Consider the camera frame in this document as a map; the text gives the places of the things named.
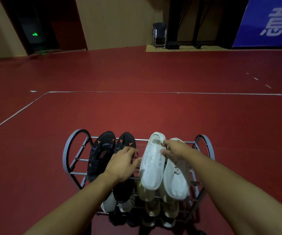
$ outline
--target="shoe rack frame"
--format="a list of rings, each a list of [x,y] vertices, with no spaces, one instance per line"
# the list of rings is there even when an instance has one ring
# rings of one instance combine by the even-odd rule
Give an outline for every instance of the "shoe rack frame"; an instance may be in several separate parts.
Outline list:
[[[80,147],[76,157],[73,159],[73,161],[71,162],[71,164],[69,165],[69,150],[71,148],[71,144],[73,142],[73,140],[77,137],[78,134],[84,133],[86,135],[86,139],[84,140],[82,146]],[[93,145],[93,141],[92,139],[95,139],[97,137],[91,137],[91,135],[89,134],[89,132],[85,129],[78,129],[75,130],[70,137],[68,138],[66,144],[65,144],[65,148],[64,148],[64,152],[63,152],[63,168],[64,171],[70,175],[70,177],[72,178],[73,182],[75,182],[75,184],[77,185],[77,187],[79,189],[83,189],[85,181],[87,179],[87,172],[75,172],[75,165],[77,162],[82,161],[82,162],[86,162],[88,163],[89,159],[80,159],[80,156],[83,152],[83,150],[85,149],[86,145],[89,143],[91,146]],[[135,139],[136,141],[148,141],[148,139]],[[213,150],[213,146],[209,140],[209,138],[204,135],[204,134],[199,134],[195,137],[194,141],[185,141],[185,143],[189,143],[192,144],[192,148],[197,149],[200,151],[200,148],[198,146],[198,142],[200,140],[203,140],[206,144],[207,150],[208,150],[208,156],[215,160],[215,155],[214,155],[214,150]],[[199,190],[198,185],[200,185],[200,182],[198,182],[196,180],[196,176],[193,170],[190,170],[190,173],[192,175],[191,178],[191,186],[194,187],[194,191],[195,193],[192,193],[190,195],[190,197],[186,198],[186,200],[188,201],[188,203],[190,204],[190,208],[188,210],[185,211],[179,211],[179,213],[185,213],[184,219],[176,219],[176,221],[181,221],[184,223],[187,223],[190,218],[193,216],[193,214],[196,212],[201,200],[203,199],[203,197],[206,194],[206,191],[204,188],[202,188],[201,190]],[[83,179],[81,182],[79,182],[77,180],[77,178],[75,177],[75,175],[83,175]],[[138,180],[139,177],[131,177],[132,179]],[[102,211],[97,212],[98,215],[107,215],[108,213],[104,213]]]

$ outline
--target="hand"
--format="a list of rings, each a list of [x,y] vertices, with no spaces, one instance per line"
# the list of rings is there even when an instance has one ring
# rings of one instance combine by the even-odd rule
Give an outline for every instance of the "hand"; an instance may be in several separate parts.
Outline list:
[[[117,183],[127,180],[142,160],[142,158],[137,158],[131,163],[132,155],[136,152],[138,152],[137,149],[124,147],[118,153],[113,154],[104,173],[111,174]]]
[[[189,145],[178,140],[164,140],[163,147],[166,147],[167,149],[161,150],[161,154],[172,160],[174,163],[178,160],[185,159],[185,156],[193,150]]]

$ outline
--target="red floor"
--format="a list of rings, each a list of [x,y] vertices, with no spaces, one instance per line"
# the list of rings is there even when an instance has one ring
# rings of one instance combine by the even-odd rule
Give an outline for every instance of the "red floor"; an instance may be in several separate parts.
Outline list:
[[[282,94],[282,51],[131,47],[3,60],[0,123],[47,91]],[[61,161],[67,138],[79,128],[92,136],[129,131],[135,138],[159,131],[188,141],[206,134],[218,162],[282,203],[280,95],[48,93],[0,126],[0,234],[25,232],[77,192]],[[232,234],[209,197],[200,217],[195,226],[207,234]],[[96,216],[92,234],[138,234],[138,228],[102,224],[107,217]]]

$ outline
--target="forearm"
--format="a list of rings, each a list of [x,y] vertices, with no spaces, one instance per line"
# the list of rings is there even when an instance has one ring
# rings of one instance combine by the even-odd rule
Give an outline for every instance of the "forearm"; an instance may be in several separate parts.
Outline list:
[[[81,234],[116,183],[111,175],[99,175],[92,183],[36,223],[25,235]]]
[[[197,150],[184,156],[235,233],[282,234],[282,204]]]

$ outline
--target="shoe rack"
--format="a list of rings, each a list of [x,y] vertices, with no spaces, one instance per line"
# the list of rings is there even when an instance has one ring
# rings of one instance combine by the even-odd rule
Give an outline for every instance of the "shoe rack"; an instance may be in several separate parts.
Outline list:
[[[73,159],[73,161],[71,162],[71,164],[69,164],[69,150],[71,148],[72,142],[73,140],[77,137],[78,134],[84,133],[86,135],[86,139],[84,140],[82,146],[80,147],[76,157]],[[78,129],[75,130],[70,137],[68,138],[66,144],[65,144],[65,148],[64,148],[64,152],[63,152],[63,168],[64,171],[70,175],[70,177],[72,178],[72,180],[76,183],[77,187],[79,189],[83,189],[85,181],[87,179],[87,172],[76,172],[74,171],[75,169],[75,165],[77,162],[82,161],[82,162],[86,162],[88,163],[89,159],[82,159],[80,158],[83,150],[85,149],[86,145],[88,143],[90,143],[90,145],[93,145],[93,141],[92,138],[97,138],[97,137],[91,137],[91,135],[89,134],[89,132],[85,129]],[[136,141],[148,141],[147,139],[135,139]],[[214,155],[214,150],[213,150],[213,146],[209,140],[209,138],[204,135],[204,134],[199,134],[195,137],[194,141],[185,141],[185,143],[188,144],[192,144],[192,148],[201,151],[200,146],[199,146],[199,142],[203,141],[205,143],[207,152],[208,152],[208,156],[215,160],[215,155]],[[184,202],[186,202],[186,204],[188,205],[186,207],[186,209],[184,210],[179,210],[179,215],[181,214],[181,216],[178,215],[178,217],[176,217],[176,222],[183,222],[183,223],[187,223],[191,217],[196,213],[196,210],[201,202],[201,200],[203,199],[203,197],[206,194],[206,191],[204,189],[204,187],[202,186],[202,184],[197,181],[197,177],[194,173],[194,171],[192,169],[190,169],[190,174],[191,174],[191,186],[190,186],[190,196],[188,196]],[[83,179],[82,181],[78,181],[77,178],[75,177],[75,175],[83,175]],[[132,176],[131,179],[134,179],[136,182],[137,180],[139,180],[138,176]],[[159,196],[158,193],[156,193],[155,198],[161,198]],[[145,209],[144,207],[138,207],[135,206],[134,208],[136,209]],[[108,215],[108,213],[104,213],[101,209],[99,212],[97,212],[98,215]]]

